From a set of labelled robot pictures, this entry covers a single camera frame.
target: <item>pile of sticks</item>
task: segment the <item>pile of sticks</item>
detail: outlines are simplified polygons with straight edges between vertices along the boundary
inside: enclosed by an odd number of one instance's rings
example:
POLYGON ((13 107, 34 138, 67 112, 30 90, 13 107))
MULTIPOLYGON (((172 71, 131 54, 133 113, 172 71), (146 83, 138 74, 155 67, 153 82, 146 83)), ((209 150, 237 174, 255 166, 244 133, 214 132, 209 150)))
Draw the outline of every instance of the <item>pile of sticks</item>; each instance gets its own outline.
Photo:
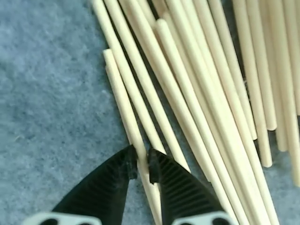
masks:
POLYGON ((234 220, 279 224, 262 169, 273 163, 268 130, 276 130, 278 149, 289 151, 293 180, 300 186, 300 1, 232 2, 251 104, 220 0, 152 0, 158 19, 147 0, 93 0, 109 45, 104 51, 107 75, 128 139, 138 152, 139 173, 157 225, 162 224, 159 191, 149 183, 146 149, 130 100, 151 145, 166 152, 136 82, 172 156, 190 169, 134 36, 196 160, 234 220))

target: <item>gray carpet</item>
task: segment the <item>gray carpet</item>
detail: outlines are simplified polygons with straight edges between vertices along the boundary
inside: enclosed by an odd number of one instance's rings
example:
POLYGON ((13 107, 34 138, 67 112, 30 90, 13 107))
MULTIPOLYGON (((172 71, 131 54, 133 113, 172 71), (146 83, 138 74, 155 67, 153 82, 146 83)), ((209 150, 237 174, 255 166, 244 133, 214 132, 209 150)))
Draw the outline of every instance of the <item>gray carpet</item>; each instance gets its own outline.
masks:
MULTIPOLYGON (((50 210, 128 141, 105 75, 101 52, 107 45, 87 2, 0 5, 0 224, 16 225, 50 210)), ((201 177, 153 82, 193 173, 201 177)), ((271 143, 274 166, 265 175, 276 210, 281 224, 298 224, 300 188, 292 184, 288 154, 276 150, 273 136, 271 143)), ((139 179, 130 182, 123 224, 153 224, 139 179)))

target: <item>bamboo skewer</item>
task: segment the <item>bamboo skewer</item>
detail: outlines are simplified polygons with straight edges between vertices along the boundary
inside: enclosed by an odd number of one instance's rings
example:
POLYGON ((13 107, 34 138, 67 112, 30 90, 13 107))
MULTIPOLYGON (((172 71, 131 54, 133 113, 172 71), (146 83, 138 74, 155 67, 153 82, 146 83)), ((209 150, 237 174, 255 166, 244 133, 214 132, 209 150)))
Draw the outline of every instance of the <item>bamboo skewer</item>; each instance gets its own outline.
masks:
POLYGON ((240 38, 253 116, 256 124, 261 161, 263 166, 270 167, 272 165, 272 155, 265 116, 263 113, 263 101, 256 70, 255 54, 248 22, 246 2, 245 0, 233 0, 232 2, 240 38))
POLYGON ((122 47, 118 41, 116 34, 114 33, 113 26, 105 9, 103 0, 93 0, 93 7, 108 42, 108 45, 111 47, 111 50, 115 56, 122 79, 133 101, 139 118, 141 119, 147 136, 155 149, 166 154, 155 126, 152 122, 152 119, 149 115, 147 107, 144 103, 144 100, 141 96, 141 93, 135 83, 133 74, 126 60, 122 47))
POLYGON ((260 0, 260 12, 262 16, 263 24, 263 33, 266 43, 266 50, 268 56, 268 64, 270 70, 271 85, 273 90, 273 97, 275 99, 275 112, 277 120, 277 129, 276 129, 276 139, 277 147, 280 151, 288 150, 286 128, 285 128, 285 118, 283 112, 283 103, 280 95, 280 88, 277 79, 277 68, 276 68, 276 59, 274 52, 274 44, 272 39, 272 33, 270 30, 270 15, 267 6, 267 0, 260 0))
POLYGON ((292 162, 292 175, 295 185, 300 186, 300 140, 296 115, 293 81, 286 37, 285 19, 281 0, 267 2, 271 15, 272 36, 278 66, 277 78, 284 102, 285 126, 292 162))
POLYGON ((206 94, 206 98, 212 107, 216 123, 218 123, 220 133, 224 143, 226 144, 226 150, 228 151, 228 155, 231 157, 231 162, 235 167, 235 171, 238 175, 245 196, 251 205, 251 210, 254 213, 255 219, 258 224, 270 224, 252 168, 249 164, 248 157, 235 126, 233 117, 228 112, 229 109, 224 112, 224 108, 219 108, 219 99, 214 95, 214 87, 211 85, 211 80, 209 80, 206 76, 206 65, 203 64, 202 55, 198 53, 200 51, 197 51, 198 46, 193 38, 191 28, 188 25, 186 16, 184 15, 184 11, 182 10, 182 5, 179 0, 169 0, 167 3, 173 18, 176 20, 177 27, 181 29, 181 34, 185 34, 184 40, 187 51, 190 54, 189 58, 193 63, 195 72, 199 75, 199 83, 201 84, 203 91, 206 94))
POLYGON ((150 24, 150 26, 152 28, 155 27, 156 19, 152 13, 152 10, 149 6, 148 1, 147 0, 138 0, 138 3, 140 5, 145 17, 147 18, 147 21, 150 24))
POLYGON ((174 159, 190 172, 188 164, 184 158, 180 145, 173 132, 168 117, 164 111, 164 108, 159 100, 159 97, 155 91, 150 75, 143 62, 143 59, 139 53, 136 43, 132 37, 126 20, 122 14, 122 10, 117 0, 105 0, 106 7, 108 8, 111 18, 116 24, 116 29, 124 44, 127 54, 134 66, 136 75, 142 85, 142 88, 146 94, 146 97, 150 103, 150 106, 154 112, 154 115, 159 123, 159 126, 166 138, 166 141, 170 147, 174 159))
POLYGON ((165 0, 151 0, 154 8, 159 17, 162 17, 164 12, 167 11, 167 5, 165 4, 165 0))
MULTIPOLYGON (((203 25, 203 30, 206 34, 208 43, 210 45, 211 52, 214 56, 216 66, 220 73, 220 78, 227 95, 231 111, 233 113, 238 131, 245 146, 249 159, 256 158, 256 148, 252 141, 252 135, 247 125, 246 116, 243 112, 242 105, 240 103, 239 96, 236 92, 234 82, 227 64, 226 56, 224 54, 220 39, 218 38, 218 32, 213 22, 212 15, 210 13, 209 5, 207 1, 194 0, 200 22, 203 25)), ((259 134, 259 147, 262 154, 262 165, 265 167, 272 166, 272 155, 269 144, 267 129, 263 129, 263 126, 257 126, 257 132, 259 134)))
POLYGON ((202 26, 198 20, 197 12, 195 10, 192 0, 181 0, 183 8, 185 9, 187 18, 194 32, 194 37, 199 45, 201 53, 203 54, 207 68, 210 70, 210 76, 215 84, 217 94, 220 96, 224 104, 227 104, 226 95, 224 93, 214 59, 210 53, 210 48, 207 44, 202 26))
MULTIPOLYGON (((300 45, 300 1, 295 1, 296 2, 296 14, 297 14, 297 30, 298 30, 298 45, 300 45)), ((297 87, 296 90, 300 91, 300 78, 298 78, 297 82, 297 87)), ((300 99, 299 94, 295 95, 295 100, 296 100, 296 107, 297 107, 297 114, 300 116, 300 99)))
POLYGON ((168 23, 168 26, 169 26, 170 32, 172 34, 172 37, 174 38, 174 41, 175 41, 176 46, 178 48, 178 51, 180 52, 180 56, 182 58, 182 61, 185 64, 185 68, 188 71, 187 74, 188 74, 189 79, 190 79, 190 81, 191 81, 191 83, 193 85, 193 89, 195 91, 195 94, 196 94, 196 96, 198 98, 198 101, 199 101, 199 103, 200 103, 200 105, 201 105, 201 107, 203 109, 203 112, 204 112, 206 120, 207 120, 207 122, 208 122, 208 124, 210 126, 210 129, 211 129, 211 131, 212 131, 212 133, 214 135, 214 139, 215 139, 215 141, 217 143, 217 146, 219 148, 219 152, 220 152, 220 154, 222 156, 222 159, 223 159, 223 161, 224 161, 224 163, 226 165, 226 168, 227 168, 227 170, 228 170, 228 172, 230 174, 232 182, 234 183, 234 187, 235 187, 235 189, 237 191, 237 194, 238 194, 238 196, 240 198, 240 201, 241 201, 241 203, 243 205, 243 208, 244 208, 244 210, 246 212, 247 218, 248 218, 250 224, 254 224, 254 218, 252 216, 252 213, 251 213, 251 210, 250 210, 250 208, 248 206, 248 203, 247 203, 247 201, 246 201, 246 199, 244 197, 244 194, 243 194, 243 192, 242 192, 242 190, 240 188, 237 175, 235 174, 234 169, 232 167, 232 164, 230 162, 230 159, 229 159, 229 157, 228 157, 228 155, 226 153, 226 150, 225 150, 225 147, 224 147, 224 144, 223 144, 223 140, 222 140, 222 138, 220 136, 220 133, 218 131, 218 127, 217 127, 217 125, 216 125, 216 123, 215 123, 215 121, 214 121, 214 119, 212 117, 212 113, 209 110, 208 104, 207 104, 206 99, 205 99, 205 97, 204 97, 204 95, 202 93, 202 90, 201 90, 201 88, 198 85, 198 81, 196 79, 196 75, 193 72, 192 66, 191 66, 191 64, 190 64, 190 62, 188 60, 188 57, 187 57, 186 52, 184 50, 183 44, 182 44, 182 42, 180 40, 179 34, 176 31, 176 28, 175 28, 175 25, 174 25, 174 23, 172 21, 172 18, 169 15, 169 13, 164 13, 163 18, 168 23))
MULTIPOLYGON (((126 5, 126 3, 127 3, 126 1, 120 0, 120 5, 121 5, 123 11, 125 12, 125 15, 126 15, 128 21, 129 21, 131 27, 133 28, 133 31, 134 31, 135 35, 137 36, 137 39, 138 39, 138 41, 139 41, 139 43, 140 43, 140 45, 141 45, 141 47, 142 47, 142 49, 143 49, 146 57, 147 57, 147 60, 150 63, 151 68, 153 69, 154 73, 156 74, 156 77, 159 80, 160 85, 163 86, 164 84, 163 84, 163 82, 160 79, 159 72, 158 72, 158 70, 156 68, 156 65, 155 65, 154 61, 153 61, 153 57, 152 57, 150 51, 148 50, 148 48, 146 47, 146 44, 145 44, 145 42, 144 42, 144 40, 143 40, 143 38, 142 38, 142 36, 141 36, 141 34, 139 32, 139 29, 137 28, 135 20, 132 17, 132 13, 129 11, 128 6, 126 5)), ((193 140, 191 138, 191 134, 187 131, 186 125, 183 123, 183 124, 180 125, 180 127, 181 127, 181 129, 182 129, 182 131, 183 131, 183 133, 184 133, 184 135, 185 135, 185 137, 186 137, 186 139, 188 141, 188 144, 189 144, 190 148, 192 149, 192 151, 193 152, 197 151, 198 147, 194 144, 194 142, 193 142, 193 140)), ((208 176, 208 173, 205 171, 205 168, 202 168, 202 171, 203 171, 206 179, 208 181, 210 181, 210 178, 208 176)))
POLYGON ((266 47, 263 38, 263 25, 259 4, 258 0, 246 0, 246 4, 266 124, 268 130, 275 130, 277 128, 277 123, 274 99, 270 82, 266 47))
POLYGON ((107 71, 109 71, 107 75, 109 77, 109 81, 117 101, 118 109, 120 111, 129 142, 134 145, 138 155, 137 167, 142 178, 142 183, 152 211, 152 215, 154 217, 155 224, 161 225, 162 219, 159 190, 157 185, 150 184, 147 153, 135 119, 133 109, 129 101, 129 97, 125 90, 112 51, 105 50, 104 57, 108 68, 107 71))
POLYGON ((295 0, 283 0, 282 3, 284 6, 286 33, 292 66, 296 110, 300 114, 300 37, 298 36, 297 28, 297 16, 299 15, 296 14, 295 0))
POLYGON ((257 139, 257 133, 255 129, 253 114, 248 99, 248 94, 240 70, 238 58, 234 49, 233 40, 228 28, 225 13, 223 10, 222 2, 220 0, 208 0, 211 13, 214 18, 214 22, 220 37, 220 41, 223 46, 225 56, 227 58, 228 66, 235 84, 235 88, 240 98, 244 114, 247 119, 248 127, 250 129, 252 139, 257 139))
POLYGON ((160 72, 161 78, 164 81, 164 84, 168 86, 168 90, 170 94, 176 99, 177 109, 182 115, 182 119, 187 125, 188 129, 191 131, 191 136, 194 142, 197 144, 199 151, 195 151, 194 155, 197 161, 200 163, 201 167, 205 168, 205 171, 208 173, 210 181, 212 182, 216 193, 218 193, 218 197, 220 201, 223 203, 225 209, 231 209, 227 211, 232 217, 234 217, 234 212, 232 211, 230 202, 226 196, 222 183, 218 177, 218 174, 213 166, 213 163, 205 150, 205 145, 203 140, 198 132, 198 129, 193 121, 193 118, 188 110, 188 107, 185 103, 185 100, 180 92, 179 87, 171 73, 171 70, 167 64, 167 61, 162 53, 162 50, 159 47, 159 44, 154 36, 154 33, 147 23, 145 17, 142 14, 142 11, 139 5, 134 1, 129 1, 129 6, 131 9, 131 13, 135 18, 135 21, 138 25, 138 28, 141 31, 141 35, 147 44, 149 51, 153 54, 154 62, 160 72))
POLYGON ((215 143, 213 135, 210 131, 209 125, 203 114, 202 108, 199 105, 193 86, 188 78, 187 71, 181 60, 180 54, 177 50, 176 44, 172 38, 171 32, 165 20, 159 19, 157 21, 157 31, 162 41, 163 47, 169 57, 169 60, 174 68, 177 82, 181 87, 182 93, 186 99, 187 105, 191 111, 194 121, 198 127, 198 130, 203 138, 204 144, 208 150, 211 160, 215 166, 215 169, 222 181, 227 196, 231 202, 232 207, 235 209, 236 216, 239 218, 239 222, 242 224, 249 224, 244 209, 240 203, 238 195, 235 191, 234 185, 228 174, 226 166, 222 160, 222 157, 218 151, 218 147, 215 143))

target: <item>wooden dowel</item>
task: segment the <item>wooden dowel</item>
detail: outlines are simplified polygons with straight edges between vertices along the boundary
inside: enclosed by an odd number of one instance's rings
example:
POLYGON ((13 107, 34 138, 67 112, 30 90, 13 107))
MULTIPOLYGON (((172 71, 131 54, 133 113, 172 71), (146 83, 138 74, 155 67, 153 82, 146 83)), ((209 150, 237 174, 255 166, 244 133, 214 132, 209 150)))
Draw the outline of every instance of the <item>wooden dowel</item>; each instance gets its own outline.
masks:
POLYGON ((93 7, 102 27, 102 31, 104 32, 105 38, 108 42, 108 45, 111 48, 113 55, 115 56, 122 79, 131 97, 131 100, 133 101, 138 116, 141 119, 146 134, 152 146, 158 151, 161 151, 165 154, 165 149, 160 141, 146 104, 144 103, 141 93, 137 87, 122 47, 113 30, 113 26, 109 19, 103 0, 93 0, 93 7))
POLYGON ((165 4, 165 0, 151 0, 154 8, 159 17, 162 17, 164 12, 167 11, 167 6, 165 4))
POLYGON ((263 166, 270 167, 272 165, 272 155, 265 116, 263 113, 263 101, 256 70, 255 54, 252 45, 246 2, 245 0, 233 0, 232 2, 246 71, 251 106, 256 125, 261 161, 263 166))
POLYGON ((300 186, 300 140, 296 115, 296 105, 293 93, 292 71, 288 42, 285 28, 285 18, 281 0, 267 1, 271 15, 272 36, 275 46, 277 78, 280 83, 280 93, 284 103, 285 126, 292 162, 294 184, 300 186))
MULTIPOLYGON (((215 59, 216 66, 220 73, 220 78, 225 93, 227 95, 229 105, 231 106, 231 111, 234 116, 241 139, 245 146, 247 155, 250 160, 251 158, 257 158, 256 148, 253 143, 252 135, 249 126, 247 126, 248 125, 247 119, 242 109, 242 105, 240 103, 238 93, 235 89, 234 82, 230 73, 230 69, 227 64, 226 56, 224 54, 220 39, 218 37, 218 32, 215 27, 212 15, 210 13, 209 5, 207 1, 202 1, 202 0, 194 0, 194 3, 198 11, 200 22, 202 23, 203 26, 203 30, 207 37, 208 43, 210 45, 210 50, 212 52, 212 55, 215 59)), ((258 112, 258 113, 262 115, 262 118, 264 117, 263 109, 262 112, 258 112)), ((259 147, 260 147, 259 149, 263 153, 261 157, 262 165, 265 167, 270 167, 272 166, 272 155, 271 155, 267 129, 263 129, 263 127, 258 125, 257 130, 258 130, 257 132, 260 134, 258 140, 259 147)))
POLYGON ((214 63, 214 59, 210 53, 210 48, 208 46, 208 43, 206 41, 202 26, 198 20, 197 12, 195 10, 194 4, 192 0, 181 0, 181 3, 183 5, 183 8, 186 12, 188 21, 191 25, 191 28, 194 33, 194 37, 199 45, 199 48, 201 50, 201 53, 204 57, 206 66, 210 72, 210 76, 213 80, 214 85, 216 86, 217 94, 222 99, 222 101, 227 104, 226 95, 224 93, 216 65, 214 63))
POLYGON ((134 38, 127 25, 126 19, 122 13, 122 10, 117 0, 105 0, 106 7, 110 13, 115 27, 119 33, 119 36, 123 42, 123 45, 127 51, 127 54, 131 60, 131 63, 136 71, 136 75, 140 81, 142 89, 150 103, 150 106, 154 112, 154 115, 158 121, 158 124, 164 134, 164 137, 170 147, 174 159, 182 165, 186 170, 190 172, 188 164, 182 153, 177 138, 173 132, 168 117, 164 111, 164 108, 156 93, 148 70, 143 62, 140 52, 136 46, 134 38))
POLYGON ((292 66, 292 76, 294 84, 294 95, 296 102, 297 113, 300 114, 300 45, 297 28, 296 1, 283 0, 285 26, 287 33, 287 40, 290 52, 290 61, 292 66))
POLYGON ((274 104, 275 104, 275 112, 276 112, 276 120, 277 120, 277 129, 276 129, 276 140, 277 147, 280 151, 288 150, 287 143, 287 135, 285 128, 285 118, 283 112, 283 103, 280 94, 279 82, 277 79, 277 68, 276 68, 276 59, 275 59, 275 51, 273 45, 273 37, 271 33, 271 24, 270 24, 270 15, 267 6, 267 0, 260 0, 260 12, 262 16, 262 24, 263 24, 263 34, 266 43, 267 56, 268 56, 268 64, 271 78, 271 85, 273 90, 274 104))
MULTIPOLYGON (((298 45, 300 45, 300 1, 295 1, 295 2, 296 2, 296 14, 297 14, 297 30, 298 30, 298 37, 299 37, 298 45)), ((296 81, 298 84, 296 90, 300 90, 299 79, 300 78, 298 77, 298 80, 296 81)), ((298 114, 298 116, 300 116, 300 100, 297 98, 295 98, 295 100, 296 100, 297 114, 298 114)))
POLYGON ((162 41, 163 47, 167 53, 167 57, 169 58, 174 69, 177 82, 181 88, 183 96, 185 97, 185 100, 198 127, 201 137, 203 138, 206 149, 208 150, 210 158, 219 175, 219 178, 227 193, 231 205, 235 210, 236 216, 239 218, 239 222, 241 224, 249 224, 247 216, 235 191, 234 185, 228 174, 227 168, 218 151, 218 147, 215 143, 210 127, 206 121, 202 108, 199 105, 198 99, 193 90, 193 86, 188 78, 187 71, 181 60, 180 54, 177 50, 175 41, 172 38, 166 21, 164 19, 159 19, 157 21, 156 29, 162 41))
POLYGON ((251 210, 258 224, 270 224, 266 209, 263 204, 254 174, 246 155, 243 143, 240 139, 239 132, 235 126, 233 116, 228 112, 229 109, 220 108, 219 98, 215 95, 216 91, 211 84, 211 80, 207 77, 208 70, 204 63, 203 56, 200 54, 196 40, 192 35, 191 28, 188 24, 187 17, 183 11, 183 6, 179 0, 168 0, 168 7, 180 28, 180 33, 185 34, 184 40, 189 58, 193 63, 194 70, 198 74, 199 83, 206 95, 208 102, 212 108, 216 123, 219 126, 220 133, 226 144, 226 150, 230 156, 232 165, 240 180, 242 189, 251 206, 251 210))
POLYGON ((227 58, 228 66, 235 84, 236 91, 240 98, 240 103, 247 119, 247 124, 250 129, 252 139, 255 140, 257 139, 257 133, 255 129, 253 114, 240 70, 238 58, 234 49, 233 40, 231 38, 229 27, 226 21, 222 2, 220 0, 208 0, 208 3, 210 5, 211 13, 214 18, 214 22, 223 46, 225 56, 227 58))
POLYGON ((138 3, 140 5, 145 17, 147 18, 148 23, 150 24, 150 26, 152 28, 154 28, 156 19, 155 19, 153 13, 152 13, 152 10, 149 6, 148 1, 147 0, 138 0, 138 3))
MULTIPOLYGON (((247 10, 246 10, 246 3, 244 1, 233 1, 233 7, 234 12, 236 16, 236 22, 238 27, 238 33, 240 38, 240 44, 242 49, 242 55, 244 59, 244 66, 246 71, 247 79, 251 79, 254 76, 257 76, 257 70, 255 65, 255 56, 254 56, 254 50, 252 47, 252 40, 251 40, 251 34, 250 34, 250 27, 248 23, 248 17, 247 17, 247 10)), ((255 96, 257 93, 257 87, 253 85, 253 82, 249 82, 249 91, 250 91, 250 98, 252 99, 252 96, 255 96)), ((255 110, 256 104, 252 102, 253 110, 255 110)), ((259 189, 262 194, 262 198, 264 201, 264 204, 266 206, 269 218, 272 222, 272 224, 278 224, 276 221, 277 216, 275 213, 275 209, 273 206, 273 202, 270 196, 270 192, 268 190, 267 183, 265 181, 265 177, 263 176, 263 172, 261 170, 260 166, 254 166, 252 165, 252 168, 259 169, 259 171, 255 172, 256 180, 259 184, 259 189)))
POLYGON ((129 1, 128 5, 130 6, 131 13, 135 18, 135 21, 140 29, 141 35, 144 38, 145 43, 148 46, 148 50, 152 53, 154 62, 158 68, 158 71, 161 75, 166 86, 168 86, 168 90, 172 97, 176 99, 177 109, 179 110, 180 114, 182 115, 182 119, 184 120, 185 124, 187 125, 190 134, 194 140, 194 143, 197 144, 198 151, 194 151, 195 158, 201 165, 201 167, 205 168, 205 171, 209 174, 209 178, 213 187, 218 193, 218 197, 220 202, 225 205, 225 209, 231 209, 231 211, 227 211, 230 215, 232 211, 231 204, 226 196, 222 183, 218 177, 218 174, 213 166, 213 163, 210 159, 209 154, 206 151, 205 145, 203 140, 198 132, 197 126, 195 125, 193 118, 188 110, 188 107, 185 103, 185 100, 181 94, 181 91, 173 77, 173 74, 168 66, 168 63, 162 53, 162 50, 159 47, 159 44, 155 38, 155 35, 147 23, 146 18, 143 15, 142 10, 140 9, 139 5, 134 1, 129 1))
POLYGON ((162 218, 159 190, 158 186, 152 185, 149 180, 147 152, 143 143, 141 133, 139 131, 139 127, 136 122, 133 109, 129 101, 129 97, 125 90, 112 51, 105 50, 104 57, 109 71, 107 75, 109 77, 109 81, 117 101, 117 106, 120 111, 124 127, 127 131, 129 142, 134 145, 138 155, 138 171, 142 178, 142 183, 145 189, 145 193, 150 205, 152 215, 154 217, 155 224, 161 225, 162 218))
POLYGON ((270 82, 266 46, 263 38, 263 25, 259 3, 258 0, 246 0, 246 5, 267 129, 275 130, 277 123, 274 99, 270 82))

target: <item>plier jaw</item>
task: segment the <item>plier jaw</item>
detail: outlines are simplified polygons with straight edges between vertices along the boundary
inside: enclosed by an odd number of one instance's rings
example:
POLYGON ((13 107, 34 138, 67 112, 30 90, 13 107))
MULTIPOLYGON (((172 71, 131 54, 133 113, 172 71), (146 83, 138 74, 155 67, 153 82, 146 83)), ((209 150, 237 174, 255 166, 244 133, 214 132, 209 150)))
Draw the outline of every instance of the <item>plier jaw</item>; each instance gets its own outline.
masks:
MULTIPOLYGON (((134 146, 127 146, 87 175, 52 212, 36 214, 23 225, 121 225, 137 160, 134 146)), ((171 157, 150 149, 148 164, 150 183, 159 186, 162 225, 234 224, 215 196, 171 157)))

